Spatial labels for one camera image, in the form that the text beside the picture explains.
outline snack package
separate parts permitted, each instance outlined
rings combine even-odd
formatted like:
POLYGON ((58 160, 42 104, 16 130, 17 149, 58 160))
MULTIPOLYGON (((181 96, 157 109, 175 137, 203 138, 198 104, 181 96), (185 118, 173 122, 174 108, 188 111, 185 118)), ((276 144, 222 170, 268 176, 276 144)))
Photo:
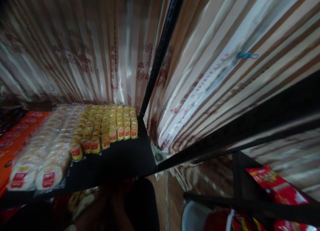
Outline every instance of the snack package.
POLYGON ((82 139, 81 140, 81 147, 85 154, 91 153, 91 145, 89 139, 82 139))
MULTIPOLYGON (((301 205, 309 203, 303 195, 301 195, 290 183, 274 172, 269 165, 262 168, 246 169, 246 171, 267 192, 275 203, 286 205, 301 205)), ((316 231, 317 229, 307 224, 299 224, 286 220, 276 220, 274 230, 316 231)))
POLYGON ((74 161, 83 159, 83 153, 80 144, 78 144, 77 142, 71 143, 71 154, 74 161))
POLYGON ((100 138, 91 138, 90 145, 91 145, 91 153, 93 154, 100 153, 100 150, 101 150, 100 138))
POLYGON ((114 129, 109 128, 109 137, 110 137, 111 143, 114 143, 117 141, 117 130, 115 128, 114 129))
POLYGON ((106 150, 107 148, 110 147, 110 137, 108 133, 103 134, 101 136, 101 147, 102 147, 102 150, 106 150))
POLYGON ((124 126, 124 140, 128 140, 131 138, 131 128, 129 126, 124 126))
POLYGON ((124 139, 124 128, 123 128, 123 125, 121 125, 121 126, 118 126, 118 129, 117 129, 117 140, 121 141, 123 139, 124 139))

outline blue clip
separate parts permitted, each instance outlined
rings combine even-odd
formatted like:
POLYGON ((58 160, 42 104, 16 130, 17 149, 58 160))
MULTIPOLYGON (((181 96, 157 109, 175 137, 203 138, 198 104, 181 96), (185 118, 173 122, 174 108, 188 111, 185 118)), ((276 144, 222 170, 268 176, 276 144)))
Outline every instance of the blue clip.
POLYGON ((243 52, 239 52, 237 54, 237 58, 251 58, 251 59, 257 59, 259 57, 259 54, 256 53, 243 53, 243 52))

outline curtain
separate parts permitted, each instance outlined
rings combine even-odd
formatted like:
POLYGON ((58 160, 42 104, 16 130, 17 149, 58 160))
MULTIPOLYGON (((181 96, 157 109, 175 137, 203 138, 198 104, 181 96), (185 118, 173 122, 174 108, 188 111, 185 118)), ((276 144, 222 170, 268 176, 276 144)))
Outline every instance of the curtain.
MULTIPOLYGON (((166 59, 169 67, 161 70, 166 81, 154 90, 147 113, 158 148, 174 155, 317 71, 319 4, 320 0, 185 0, 170 43, 172 54, 166 59), (239 52, 259 57, 239 59, 239 52)), ((244 152, 270 163, 319 200, 317 140, 319 131, 313 130, 244 152)), ((230 160, 185 163, 171 173, 185 191, 230 197, 230 160)))
POLYGON ((140 107, 170 0, 8 0, 1 96, 140 107))

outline black shelf surface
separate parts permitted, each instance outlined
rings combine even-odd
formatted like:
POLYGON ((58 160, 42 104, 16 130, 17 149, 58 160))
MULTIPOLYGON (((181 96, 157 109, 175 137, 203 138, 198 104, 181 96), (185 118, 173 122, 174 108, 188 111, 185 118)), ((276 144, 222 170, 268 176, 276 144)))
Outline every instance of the black shelf surface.
POLYGON ((50 199, 55 196, 96 187, 108 182, 144 177, 155 173, 156 164, 143 118, 138 117, 138 138, 111 143, 101 155, 90 154, 73 162, 64 189, 34 197, 31 192, 7 191, 0 199, 0 209, 50 199))

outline red snack bag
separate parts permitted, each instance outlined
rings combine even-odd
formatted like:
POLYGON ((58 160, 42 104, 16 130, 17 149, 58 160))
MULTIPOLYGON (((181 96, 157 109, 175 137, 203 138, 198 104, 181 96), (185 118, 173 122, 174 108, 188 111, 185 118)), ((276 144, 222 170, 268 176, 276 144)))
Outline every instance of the red snack bag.
MULTIPOLYGON (((286 205, 307 204, 309 201, 301 195, 290 183, 274 172, 269 165, 262 168, 246 169, 254 180, 271 196, 275 203, 286 205)), ((296 222, 277 220, 274 224, 278 230, 317 230, 313 226, 296 222)))

